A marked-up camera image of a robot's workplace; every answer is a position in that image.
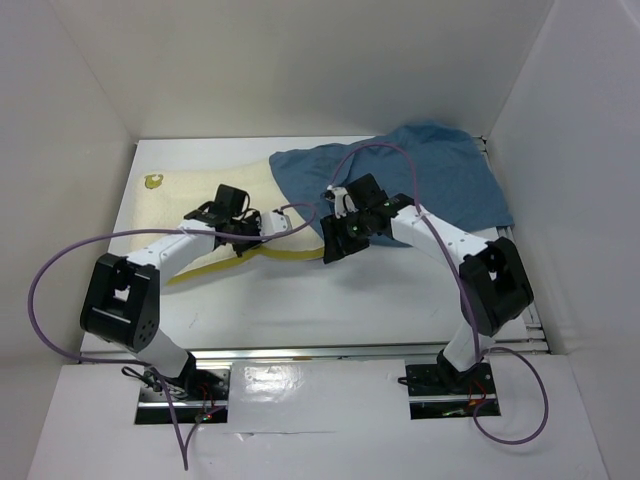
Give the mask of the blue fabric pillowcase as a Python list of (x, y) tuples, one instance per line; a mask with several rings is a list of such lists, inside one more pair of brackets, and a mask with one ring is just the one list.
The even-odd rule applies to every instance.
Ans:
[(371, 174), (390, 196), (419, 199), (429, 212), (470, 233), (514, 224), (503, 190), (469, 133), (434, 121), (396, 128), (352, 143), (276, 152), (271, 173), (305, 229), (281, 239), (287, 250), (321, 250), (323, 194)]

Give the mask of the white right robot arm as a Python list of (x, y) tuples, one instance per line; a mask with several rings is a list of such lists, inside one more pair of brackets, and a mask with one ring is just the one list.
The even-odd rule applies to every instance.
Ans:
[(332, 213), (321, 220), (324, 263), (358, 253), (369, 247), (372, 237), (385, 236), (451, 271), (462, 320), (438, 354), (432, 378), (448, 392), (460, 391), (503, 326), (534, 301), (514, 242), (465, 232), (405, 194), (390, 197), (370, 174), (345, 187), (330, 186), (324, 197), (333, 206)]

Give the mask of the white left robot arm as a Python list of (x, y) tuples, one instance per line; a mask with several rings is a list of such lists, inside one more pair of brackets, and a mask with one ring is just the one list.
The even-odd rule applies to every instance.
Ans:
[(125, 256), (102, 255), (94, 266), (80, 315), (81, 328), (126, 349), (155, 370), (176, 399), (228, 397), (225, 380), (196, 366), (194, 355), (160, 328), (160, 293), (169, 280), (198, 258), (231, 244), (236, 254), (258, 246), (261, 217), (249, 210), (249, 194), (221, 185), (212, 201), (184, 216), (176, 234)]

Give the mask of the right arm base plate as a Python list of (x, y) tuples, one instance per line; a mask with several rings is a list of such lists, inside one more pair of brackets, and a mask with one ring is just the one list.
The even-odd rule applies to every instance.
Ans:
[(493, 371), (487, 362), (462, 376), (444, 379), (436, 363), (409, 364), (397, 379), (408, 394), (412, 420), (501, 415)]

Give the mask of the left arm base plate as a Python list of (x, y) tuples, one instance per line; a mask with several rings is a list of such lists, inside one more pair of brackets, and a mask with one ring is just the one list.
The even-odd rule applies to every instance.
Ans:
[[(195, 393), (187, 393), (170, 383), (167, 384), (179, 424), (194, 425), (197, 420), (204, 424), (225, 424), (228, 421), (231, 367), (215, 365), (209, 368), (208, 372), (218, 379), (208, 392), (200, 386), (196, 387)], [(170, 424), (169, 404), (159, 380), (147, 370), (138, 373), (130, 369), (124, 375), (141, 383), (134, 423), (143, 426)]]

